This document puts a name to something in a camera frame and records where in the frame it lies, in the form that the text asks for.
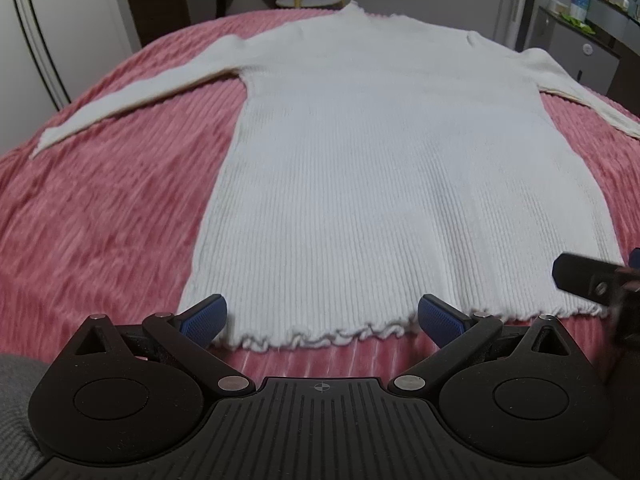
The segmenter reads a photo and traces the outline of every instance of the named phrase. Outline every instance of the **ribbed knit sweater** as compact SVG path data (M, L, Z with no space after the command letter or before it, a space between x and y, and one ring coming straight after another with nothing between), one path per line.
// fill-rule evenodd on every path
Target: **ribbed knit sweater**
M540 50L515 54L351 5L221 38L83 107L39 149L224 73L242 78L248 99L179 309L224 294L230 345L400 334L426 292L517 319L597 312L555 289L553 259L622 259L602 193L539 91L592 106L629 134L638 125Z

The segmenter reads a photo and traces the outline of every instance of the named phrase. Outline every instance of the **refrigerator door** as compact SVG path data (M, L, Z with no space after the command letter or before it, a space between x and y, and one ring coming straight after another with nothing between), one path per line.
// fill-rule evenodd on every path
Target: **refrigerator door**
M140 49L127 0L31 0L55 69L73 100Z
M28 140L56 111L20 28L14 0L0 0L0 155Z

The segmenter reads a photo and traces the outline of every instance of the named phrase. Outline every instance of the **white refrigerator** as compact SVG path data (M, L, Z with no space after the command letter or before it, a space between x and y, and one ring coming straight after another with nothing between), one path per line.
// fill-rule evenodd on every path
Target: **white refrigerator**
M0 155L138 49L127 0L0 0Z

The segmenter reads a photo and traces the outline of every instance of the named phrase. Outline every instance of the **grey fabric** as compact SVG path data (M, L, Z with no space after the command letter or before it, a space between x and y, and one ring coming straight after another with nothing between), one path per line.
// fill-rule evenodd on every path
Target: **grey fabric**
M0 480L19 480L43 459L27 406L46 370L39 361L0 354Z

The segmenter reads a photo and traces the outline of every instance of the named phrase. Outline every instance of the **ribbed pink blanket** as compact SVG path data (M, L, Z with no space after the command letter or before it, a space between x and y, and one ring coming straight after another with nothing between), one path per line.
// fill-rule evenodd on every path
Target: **ribbed pink blanket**
M47 126L98 96L186 62L220 36L246 38L321 12L253 12L165 36ZM28 155L38 135L0 159L0 351L51 361L92 312L125 324L177 307L245 96L238 79L218 80L104 120L34 160ZM542 99L600 185L628 254L640 246L640 142L587 108ZM564 323L606 370L612 353L603 322L574 317ZM426 336L407 335L320 350L216 352L258 382L267 375L373 375L386 381L434 350Z

